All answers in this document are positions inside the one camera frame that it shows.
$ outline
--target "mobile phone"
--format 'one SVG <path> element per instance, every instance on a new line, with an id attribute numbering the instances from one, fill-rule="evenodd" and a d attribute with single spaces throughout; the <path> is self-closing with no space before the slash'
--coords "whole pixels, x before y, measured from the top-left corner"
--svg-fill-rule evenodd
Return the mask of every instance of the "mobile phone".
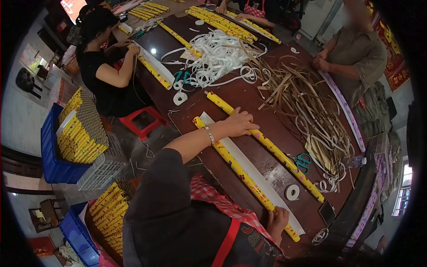
<path id="1" fill-rule="evenodd" d="M 335 220 L 335 211 L 329 203 L 329 200 L 326 200 L 319 209 L 320 217 L 322 217 L 326 226 L 329 227 Z"/>

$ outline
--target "scissors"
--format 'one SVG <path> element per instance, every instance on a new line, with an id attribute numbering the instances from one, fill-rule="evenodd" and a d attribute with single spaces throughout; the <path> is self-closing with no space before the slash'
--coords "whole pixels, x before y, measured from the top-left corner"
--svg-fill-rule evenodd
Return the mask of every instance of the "scissors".
<path id="1" fill-rule="evenodd" d="M 307 174 L 308 173 L 308 164 L 311 163 L 311 157 L 310 155 L 306 154 L 306 153 L 301 153 L 298 156 L 294 157 L 291 154 L 286 154 L 289 158 L 291 158 L 294 162 L 295 165 L 297 166 L 297 169 L 300 170 L 303 174 Z"/>
<path id="2" fill-rule="evenodd" d="M 175 73 L 173 76 L 175 77 L 175 81 L 173 81 L 173 83 L 175 83 L 175 82 L 177 82 L 177 81 L 179 81 L 180 80 L 180 78 L 181 78 L 181 75 L 182 75 L 182 71 L 180 70 L 180 71 L 178 71 L 177 73 Z M 191 77 L 191 74 L 188 72 L 188 71 L 186 71 L 185 73 L 184 73 L 184 79 L 183 79 L 183 81 L 184 81 L 184 84 L 189 84 L 190 83 L 190 81 L 187 81 L 187 79 L 188 78 L 190 78 Z"/>

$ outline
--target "hand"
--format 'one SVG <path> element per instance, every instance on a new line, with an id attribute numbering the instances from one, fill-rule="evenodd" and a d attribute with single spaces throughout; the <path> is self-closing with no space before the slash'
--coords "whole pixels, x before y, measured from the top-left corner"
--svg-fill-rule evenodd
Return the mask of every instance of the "hand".
<path id="1" fill-rule="evenodd" d="M 274 242 L 280 245 L 282 242 L 282 232 L 289 223 L 289 211 L 285 208 L 276 206 L 276 218 L 274 218 L 274 211 L 268 212 L 268 225 L 267 232 L 273 238 Z"/>
<path id="2" fill-rule="evenodd" d="M 216 12 L 220 14 L 225 14 L 227 12 L 227 3 L 225 0 L 216 8 Z"/>
<path id="3" fill-rule="evenodd" d="M 241 21 L 244 18 L 250 19 L 251 17 L 252 17 L 252 15 L 240 13 L 239 15 L 236 16 L 236 20 Z"/>
<path id="4" fill-rule="evenodd" d="M 130 53 L 132 56 L 137 56 L 141 52 L 141 48 L 138 45 L 132 46 L 128 53 Z"/>
<path id="5" fill-rule="evenodd" d="M 216 122 L 209 126 L 216 141 L 226 137 L 237 137 L 251 135 L 249 130 L 259 129 L 260 126 L 252 123 L 254 117 L 247 111 L 240 112 L 240 107 L 234 109 L 234 113 L 225 120 Z"/>
<path id="6" fill-rule="evenodd" d="M 133 43 L 134 43 L 134 41 L 126 39 L 126 40 L 118 42 L 117 44 L 114 44 L 114 46 L 115 47 L 125 47 L 125 46 L 131 45 Z"/>
<path id="7" fill-rule="evenodd" d="M 318 56 L 313 59 L 313 67 L 318 71 L 330 71 L 330 63 Z"/>

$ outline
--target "apron strap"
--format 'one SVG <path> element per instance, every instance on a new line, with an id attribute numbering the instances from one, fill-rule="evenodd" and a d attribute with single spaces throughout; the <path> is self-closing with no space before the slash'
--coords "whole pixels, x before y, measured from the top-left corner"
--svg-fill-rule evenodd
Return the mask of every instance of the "apron strap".
<path id="1" fill-rule="evenodd" d="M 216 253 L 215 259 L 213 260 L 212 267 L 221 267 L 224 263 L 225 258 L 233 246 L 234 240 L 236 239 L 237 232 L 240 228 L 240 221 L 236 218 L 231 219 L 231 225 L 228 229 L 227 235 L 222 241 L 221 246 L 219 247 L 218 252 Z"/>

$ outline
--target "silver bracelet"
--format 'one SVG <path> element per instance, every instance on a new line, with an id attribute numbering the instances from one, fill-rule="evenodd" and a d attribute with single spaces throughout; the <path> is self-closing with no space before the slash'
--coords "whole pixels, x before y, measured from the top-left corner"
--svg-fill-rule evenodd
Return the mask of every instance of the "silver bracelet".
<path id="1" fill-rule="evenodd" d="M 211 138 L 211 142 L 212 142 L 211 146 L 213 146 L 213 144 L 215 143 L 215 139 L 214 139 L 214 136 L 213 136 L 213 135 L 212 135 L 212 133 L 211 133 L 211 130 L 210 130 L 210 129 L 209 129 L 209 127 L 207 127 L 207 126 L 203 126 L 203 128 L 205 128 L 205 129 L 206 129 L 206 131 L 208 132 L 209 137 Z"/>

